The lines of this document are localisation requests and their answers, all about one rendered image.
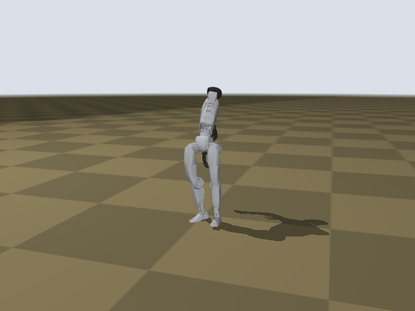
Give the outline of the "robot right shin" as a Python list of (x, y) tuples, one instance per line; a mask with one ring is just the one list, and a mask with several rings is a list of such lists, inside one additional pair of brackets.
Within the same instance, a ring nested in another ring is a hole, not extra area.
[(205, 214), (204, 212), (204, 188), (197, 189), (193, 187), (193, 184), (191, 183), (191, 190), (192, 190), (193, 198), (195, 200), (199, 214), (204, 215)]

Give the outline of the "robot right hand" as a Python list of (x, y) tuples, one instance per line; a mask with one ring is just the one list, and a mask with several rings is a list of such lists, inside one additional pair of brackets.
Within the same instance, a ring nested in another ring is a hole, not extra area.
[(208, 167), (208, 163), (206, 162), (206, 155), (207, 155), (207, 154), (208, 154), (207, 152), (202, 152), (202, 160), (203, 160), (204, 166), (205, 166), (206, 168), (209, 168), (209, 167)]

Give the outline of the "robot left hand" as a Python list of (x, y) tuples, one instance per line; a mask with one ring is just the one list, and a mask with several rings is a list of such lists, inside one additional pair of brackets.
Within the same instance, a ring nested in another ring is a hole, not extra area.
[(216, 125), (214, 126), (213, 132), (211, 134), (211, 137), (213, 137), (213, 142), (217, 139), (217, 129), (216, 129)]

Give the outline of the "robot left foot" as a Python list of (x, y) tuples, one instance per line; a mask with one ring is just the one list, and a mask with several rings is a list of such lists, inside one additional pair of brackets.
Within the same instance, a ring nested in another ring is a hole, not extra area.
[(218, 227), (220, 225), (220, 222), (221, 222), (220, 215), (219, 215), (219, 217), (218, 216), (217, 217), (215, 216), (213, 218), (213, 221), (211, 222), (210, 226), (212, 226), (212, 227)]

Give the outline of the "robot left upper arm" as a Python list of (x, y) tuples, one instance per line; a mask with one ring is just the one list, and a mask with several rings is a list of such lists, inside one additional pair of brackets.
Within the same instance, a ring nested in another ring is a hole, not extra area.
[(217, 99), (217, 92), (209, 91), (207, 98), (208, 102), (215, 102), (215, 100)]

